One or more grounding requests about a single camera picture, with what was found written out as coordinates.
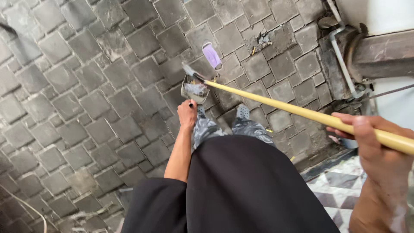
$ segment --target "white wire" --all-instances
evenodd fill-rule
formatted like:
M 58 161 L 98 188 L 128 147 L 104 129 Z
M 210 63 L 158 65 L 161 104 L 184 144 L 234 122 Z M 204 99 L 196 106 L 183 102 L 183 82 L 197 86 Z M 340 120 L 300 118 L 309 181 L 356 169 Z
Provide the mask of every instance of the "white wire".
M 34 212 L 36 212 L 36 214 L 38 214 L 43 219 L 43 233 L 46 233 L 47 232 L 46 219 L 45 219 L 45 217 L 43 217 L 43 215 L 41 213 L 39 213 L 35 208 L 33 208 L 31 205 L 27 204 L 22 199 L 18 198 L 16 195 L 14 195 L 11 192 L 9 192 L 6 188 L 4 188 L 3 185 L 0 184 L 0 187 L 3 188 L 8 194 L 10 194 L 10 196 L 12 196 L 13 198 L 15 198 L 17 201 L 25 204 L 27 207 L 31 208 Z

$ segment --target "foot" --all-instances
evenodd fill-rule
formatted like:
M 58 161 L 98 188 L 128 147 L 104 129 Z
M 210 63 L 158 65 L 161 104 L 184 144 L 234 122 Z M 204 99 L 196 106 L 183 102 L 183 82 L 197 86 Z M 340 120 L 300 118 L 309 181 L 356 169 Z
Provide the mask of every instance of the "foot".
M 206 113 L 204 111 L 204 106 L 202 106 L 202 105 L 197 106 L 197 115 L 199 115 L 202 118 L 206 117 Z
M 239 105 L 237 107 L 236 117 L 239 117 L 239 118 L 242 118 L 242 119 L 249 119 L 250 118 L 250 109 L 244 104 Z

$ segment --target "yellow broom handle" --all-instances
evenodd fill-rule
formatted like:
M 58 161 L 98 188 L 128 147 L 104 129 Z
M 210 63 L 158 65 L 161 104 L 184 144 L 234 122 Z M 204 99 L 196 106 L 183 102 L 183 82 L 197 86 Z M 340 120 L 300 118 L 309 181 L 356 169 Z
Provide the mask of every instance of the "yellow broom handle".
M 211 81 L 206 80 L 205 84 L 314 120 L 321 124 L 325 124 L 335 129 L 347 132 L 349 134 L 354 134 L 354 128 L 351 125 L 344 124 L 337 117 L 312 111 L 306 108 L 298 107 L 292 104 L 287 104 L 279 100 L 273 100 L 260 95 L 255 95 L 249 92 L 238 90 L 232 87 L 227 87 L 225 85 L 221 85 Z M 384 146 L 387 146 L 397 151 L 401 151 L 408 155 L 414 155 L 414 139 L 406 138 L 379 129 L 375 129 L 375 134 L 377 136 L 377 140 Z

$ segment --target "camouflage pants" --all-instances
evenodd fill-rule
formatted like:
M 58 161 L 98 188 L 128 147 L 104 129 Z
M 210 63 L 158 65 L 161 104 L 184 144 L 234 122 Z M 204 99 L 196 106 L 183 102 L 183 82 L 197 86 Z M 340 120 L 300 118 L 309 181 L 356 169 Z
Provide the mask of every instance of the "camouflage pants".
M 237 117 L 233 123 L 232 131 L 235 135 L 255 137 L 276 147 L 272 138 L 266 133 L 265 128 L 255 121 Z M 196 149 L 204 140 L 212 137 L 224 136 L 227 135 L 227 133 L 225 133 L 214 121 L 206 117 L 200 117 L 199 115 L 197 116 L 193 135 L 194 149 Z

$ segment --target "person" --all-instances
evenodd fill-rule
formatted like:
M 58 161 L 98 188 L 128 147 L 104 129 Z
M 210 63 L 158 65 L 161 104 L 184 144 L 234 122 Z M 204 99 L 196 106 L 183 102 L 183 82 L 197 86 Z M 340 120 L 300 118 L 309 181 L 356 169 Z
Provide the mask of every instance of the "person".
M 193 100 L 178 107 L 180 131 L 164 178 L 141 181 L 122 233 L 339 232 L 291 161 L 240 106 L 226 135 Z M 383 147 L 373 129 L 414 138 L 378 116 L 333 113 L 353 125 L 368 175 L 350 219 L 351 232 L 405 232 L 413 158 Z M 191 154 L 194 131 L 195 151 Z

